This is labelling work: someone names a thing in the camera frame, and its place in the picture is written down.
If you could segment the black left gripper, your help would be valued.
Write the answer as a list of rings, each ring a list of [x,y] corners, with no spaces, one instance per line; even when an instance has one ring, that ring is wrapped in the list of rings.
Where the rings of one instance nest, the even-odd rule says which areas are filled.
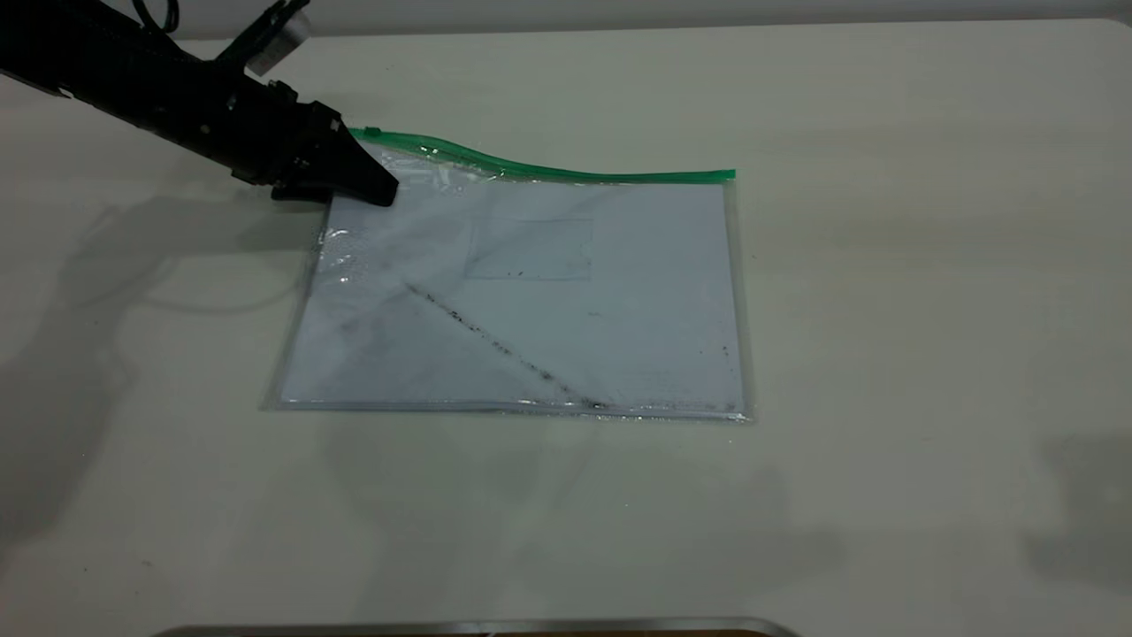
[[[335,109],[305,104],[282,83],[216,83],[216,161],[281,203],[332,201],[335,192],[389,207],[398,180],[358,143]]]

